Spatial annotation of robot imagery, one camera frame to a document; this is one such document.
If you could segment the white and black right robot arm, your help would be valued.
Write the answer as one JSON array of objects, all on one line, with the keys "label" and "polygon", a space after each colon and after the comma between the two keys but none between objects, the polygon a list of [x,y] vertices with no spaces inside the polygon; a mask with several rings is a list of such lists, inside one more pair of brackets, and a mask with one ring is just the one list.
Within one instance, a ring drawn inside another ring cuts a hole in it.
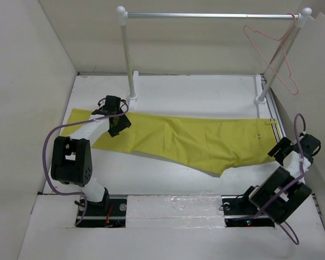
[{"label": "white and black right robot arm", "polygon": [[301,133],[299,141],[283,137],[268,153],[279,167],[261,186],[239,200],[241,210],[253,213],[258,209],[251,218],[265,214],[277,224],[287,220],[311,194],[304,175],[320,149],[321,142],[310,134]]}]

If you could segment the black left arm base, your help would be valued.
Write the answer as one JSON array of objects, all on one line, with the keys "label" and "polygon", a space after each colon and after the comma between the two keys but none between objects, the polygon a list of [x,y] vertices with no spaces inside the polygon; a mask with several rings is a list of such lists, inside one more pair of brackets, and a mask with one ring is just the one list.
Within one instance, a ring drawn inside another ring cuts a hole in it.
[{"label": "black left arm base", "polygon": [[107,210],[88,202],[85,216],[78,228],[124,228],[126,226],[126,196],[110,196]]}]

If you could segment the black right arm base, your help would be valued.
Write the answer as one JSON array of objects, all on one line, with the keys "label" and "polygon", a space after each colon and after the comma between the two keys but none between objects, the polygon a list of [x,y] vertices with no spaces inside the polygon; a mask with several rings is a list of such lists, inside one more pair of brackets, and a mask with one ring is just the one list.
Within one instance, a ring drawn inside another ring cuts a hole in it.
[{"label": "black right arm base", "polygon": [[274,222],[266,216],[250,218],[258,212],[258,209],[248,200],[225,197],[222,198],[219,209],[224,213],[226,228],[275,227]]}]

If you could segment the yellow trousers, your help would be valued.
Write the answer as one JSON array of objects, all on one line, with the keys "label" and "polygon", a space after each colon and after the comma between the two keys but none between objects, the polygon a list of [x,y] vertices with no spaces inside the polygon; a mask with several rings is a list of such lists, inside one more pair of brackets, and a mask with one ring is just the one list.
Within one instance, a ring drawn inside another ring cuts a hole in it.
[{"label": "yellow trousers", "polygon": [[127,113],[131,127],[103,133],[92,148],[147,153],[221,175],[226,169],[271,162],[281,140],[272,119],[204,119]]}]

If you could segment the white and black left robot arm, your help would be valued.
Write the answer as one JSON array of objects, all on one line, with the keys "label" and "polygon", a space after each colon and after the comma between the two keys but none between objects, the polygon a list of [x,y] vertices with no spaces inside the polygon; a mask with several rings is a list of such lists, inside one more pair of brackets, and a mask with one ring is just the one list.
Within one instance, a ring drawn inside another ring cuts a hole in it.
[{"label": "white and black left robot arm", "polygon": [[54,140],[50,174],[53,180],[63,185],[79,186],[92,210],[104,215],[110,207],[109,194],[92,177],[91,146],[104,133],[111,137],[119,135],[130,128],[131,122],[126,116],[128,104],[124,99],[107,95],[97,105],[98,108],[86,120],[66,125],[80,126],[79,129]]}]

